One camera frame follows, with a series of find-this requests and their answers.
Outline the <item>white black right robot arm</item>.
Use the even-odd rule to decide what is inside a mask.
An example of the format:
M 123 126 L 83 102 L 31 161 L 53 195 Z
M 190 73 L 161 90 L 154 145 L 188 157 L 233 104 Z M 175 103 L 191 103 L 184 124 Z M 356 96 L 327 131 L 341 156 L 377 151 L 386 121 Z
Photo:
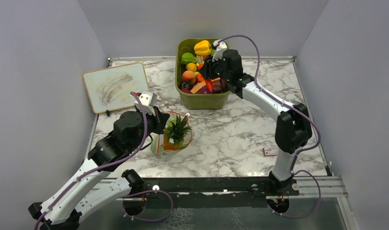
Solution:
M 218 58 L 207 57 L 200 72 L 207 80 L 220 79 L 238 97 L 262 109 L 276 123 L 276 162 L 268 175 L 268 190 L 279 195 L 292 184 L 298 153 L 312 137 L 307 107 L 287 102 L 258 84 L 257 78 L 243 70 L 242 59 L 235 49 Z

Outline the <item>orange spiky pineapple toy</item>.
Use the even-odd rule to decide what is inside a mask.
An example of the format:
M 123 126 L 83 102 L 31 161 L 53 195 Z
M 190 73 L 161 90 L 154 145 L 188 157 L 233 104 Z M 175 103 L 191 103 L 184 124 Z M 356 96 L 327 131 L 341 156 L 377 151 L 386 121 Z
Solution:
M 188 125 L 186 116 L 177 115 L 176 119 L 168 123 L 163 135 L 164 150 L 182 150 L 187 147 L 185 137 L 191 134 L 192 128 Z

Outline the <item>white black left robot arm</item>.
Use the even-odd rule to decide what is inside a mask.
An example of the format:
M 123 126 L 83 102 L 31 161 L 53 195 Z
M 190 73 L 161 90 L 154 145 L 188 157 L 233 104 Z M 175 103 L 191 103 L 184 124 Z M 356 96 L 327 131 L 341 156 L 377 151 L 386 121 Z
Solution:
M 119 165 L 143 149 L 150 134 L 162 134 L 170 114 L 154 106 L 149 112 L 136 109 L 120 115 L 113 130 L 96 142 L 75 174 L 44 202 L 34 202 L 28 212 L 37 221 L 37 230 L 76 230 L 92 213 L 111 201 L 141 193 L 143 179 L 135 170 L 104 189 L 92 189 Z

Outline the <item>clear zip bag orange zipper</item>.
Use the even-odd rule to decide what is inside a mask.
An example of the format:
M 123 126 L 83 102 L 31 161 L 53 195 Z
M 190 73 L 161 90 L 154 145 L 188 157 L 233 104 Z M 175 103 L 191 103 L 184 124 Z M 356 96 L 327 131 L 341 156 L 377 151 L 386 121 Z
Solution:
M 193 129 L 189 125 L 190 113 L 168 111 L 170 116 L 162 134 L 156 134 L 150 146 L 158 156 L 174 155 L 187 148 L 193 140 Z

